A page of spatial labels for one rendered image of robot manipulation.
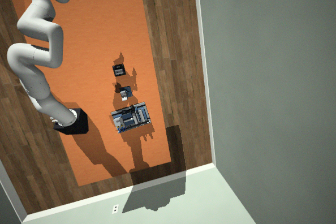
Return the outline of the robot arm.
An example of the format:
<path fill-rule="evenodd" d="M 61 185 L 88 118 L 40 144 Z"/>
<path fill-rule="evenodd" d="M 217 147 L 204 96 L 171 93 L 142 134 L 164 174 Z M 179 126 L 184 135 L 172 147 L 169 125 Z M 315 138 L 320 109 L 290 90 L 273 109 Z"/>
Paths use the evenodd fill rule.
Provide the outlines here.
<path fill-rule="evenodd" d="M 49 49 L 17 43 L 9 47 L 8 63 L 20 79 L 34 107 L 55 119 L 61 126 L 69 126 L 77 119 L 74 110 L 57 101 L 50 91 L 44 73 L 35 65 L 58 68 L 63 61 L 63 29 L 52 23 L 55 9 L 51 0 L 32 0 L 17 23 L 18 30 L 31 38 L 49 42 Z"/>

